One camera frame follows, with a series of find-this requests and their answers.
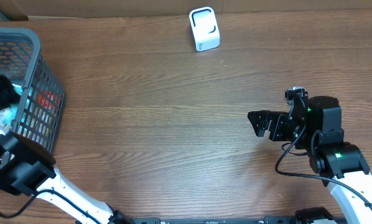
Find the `grey plastic mesh basket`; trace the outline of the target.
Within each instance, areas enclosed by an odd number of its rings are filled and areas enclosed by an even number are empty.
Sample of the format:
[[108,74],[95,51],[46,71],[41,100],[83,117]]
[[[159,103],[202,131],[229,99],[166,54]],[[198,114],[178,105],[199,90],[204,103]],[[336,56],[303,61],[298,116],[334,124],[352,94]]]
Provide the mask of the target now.
[[66,94],[40,51],[32,30],[0,27],[0,75],[22,88],[11,130],[53,153]]

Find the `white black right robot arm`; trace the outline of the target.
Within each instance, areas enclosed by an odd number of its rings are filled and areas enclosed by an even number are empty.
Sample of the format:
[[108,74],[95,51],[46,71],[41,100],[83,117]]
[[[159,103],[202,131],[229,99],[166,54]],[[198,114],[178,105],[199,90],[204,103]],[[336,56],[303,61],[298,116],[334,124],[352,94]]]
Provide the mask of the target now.
[[[358,146],[344,140],[342,109],[337,98],[286,93],[290,111],[251,111],[248,119],[258,137],[282,142],[275,164],[278,174],[321,180],[341,208],[347,223],[372,223],[371,169]],[[312,174],[280,170],[292,149],[307,156]]]

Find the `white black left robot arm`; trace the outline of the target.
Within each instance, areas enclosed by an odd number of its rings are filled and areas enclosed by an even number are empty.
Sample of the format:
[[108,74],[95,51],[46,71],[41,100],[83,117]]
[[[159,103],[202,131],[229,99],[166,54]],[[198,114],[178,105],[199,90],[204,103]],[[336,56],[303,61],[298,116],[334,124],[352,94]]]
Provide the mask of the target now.
[[[0,75],[0,110],[19,100],[11,81]],[[55,163],[40,144],[0,124],[0,189],[29,197],[18,212],[8,215],[0,211],[0,217],[14,218],[39,198],[69,214],[77,223],[132,223],[119,210],[89,196],[67,180]]]

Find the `teal wet wipes pack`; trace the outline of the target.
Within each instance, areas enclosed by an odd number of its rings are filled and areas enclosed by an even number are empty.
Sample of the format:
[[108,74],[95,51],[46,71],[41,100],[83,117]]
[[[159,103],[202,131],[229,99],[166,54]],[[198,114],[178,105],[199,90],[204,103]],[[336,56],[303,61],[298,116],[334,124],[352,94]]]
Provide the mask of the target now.
[[0,122],[3,126],[10,126],[12,120],[16,118],[16,113],[23,93],[23,89],[20,85],[13,84],[12,87],[14,91],[10,93],[5,108],[0,110]]

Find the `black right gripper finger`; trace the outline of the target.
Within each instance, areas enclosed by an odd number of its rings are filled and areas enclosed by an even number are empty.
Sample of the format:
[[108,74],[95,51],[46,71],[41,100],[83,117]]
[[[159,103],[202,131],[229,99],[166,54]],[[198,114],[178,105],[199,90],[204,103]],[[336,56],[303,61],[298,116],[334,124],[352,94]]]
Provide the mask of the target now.
[[270,121],[257,121],[254,122],[253,128],[257,137],[263,137],[265,132],[269,129]]
[[268,127],[272,116],[272,111],[261,110],[248,113],[248,119],[254,127]]

